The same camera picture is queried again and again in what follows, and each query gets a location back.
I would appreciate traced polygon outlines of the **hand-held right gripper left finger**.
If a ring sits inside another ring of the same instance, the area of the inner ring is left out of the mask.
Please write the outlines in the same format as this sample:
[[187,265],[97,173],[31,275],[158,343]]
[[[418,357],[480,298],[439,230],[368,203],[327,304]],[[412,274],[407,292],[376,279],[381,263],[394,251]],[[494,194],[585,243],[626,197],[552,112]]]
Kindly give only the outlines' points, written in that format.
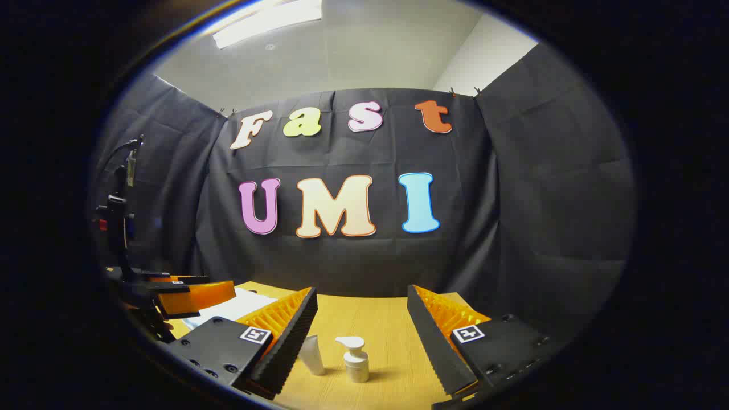
[[317,310],[317,289],[308,286],[237,320],[213,316],[167,348],[214,381],[274,399]]

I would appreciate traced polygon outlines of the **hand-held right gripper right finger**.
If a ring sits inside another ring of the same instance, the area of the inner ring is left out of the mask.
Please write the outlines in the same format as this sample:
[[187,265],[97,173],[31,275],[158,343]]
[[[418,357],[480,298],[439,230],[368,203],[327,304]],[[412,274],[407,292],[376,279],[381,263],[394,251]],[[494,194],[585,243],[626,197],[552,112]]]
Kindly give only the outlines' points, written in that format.
[[555,355],[556,340],[515,315],[490,318],[421,286],[407,308],[445,394],[463,397],[515,381]]

